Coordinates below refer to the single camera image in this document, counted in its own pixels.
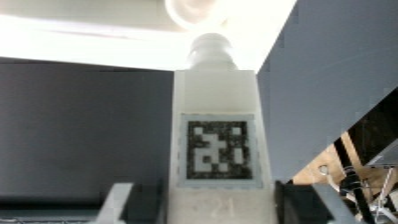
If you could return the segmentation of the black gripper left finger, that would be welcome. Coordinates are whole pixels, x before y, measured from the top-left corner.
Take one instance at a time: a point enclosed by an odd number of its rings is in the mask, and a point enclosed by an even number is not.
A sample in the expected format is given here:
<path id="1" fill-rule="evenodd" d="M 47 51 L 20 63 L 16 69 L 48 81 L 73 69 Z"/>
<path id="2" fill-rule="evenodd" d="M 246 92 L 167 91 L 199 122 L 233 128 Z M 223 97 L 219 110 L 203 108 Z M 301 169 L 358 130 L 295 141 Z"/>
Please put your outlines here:
<path id="1" fill-rule="evenodd" d="M 162 187 L 116 183 L 95 224 L 164 224 Z"/>

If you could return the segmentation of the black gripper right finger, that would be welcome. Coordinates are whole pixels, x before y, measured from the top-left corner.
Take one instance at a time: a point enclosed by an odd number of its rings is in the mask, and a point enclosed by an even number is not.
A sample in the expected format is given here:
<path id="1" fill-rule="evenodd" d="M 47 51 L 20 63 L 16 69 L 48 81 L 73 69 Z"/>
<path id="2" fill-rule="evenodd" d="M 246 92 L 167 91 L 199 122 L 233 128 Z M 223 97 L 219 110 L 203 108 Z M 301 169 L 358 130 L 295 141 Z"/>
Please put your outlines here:
<path id="1" fill-rule="evenodd" d="M 363 224 L 329 185 L 278 181 L 274 198 L 279 224 Z"/>

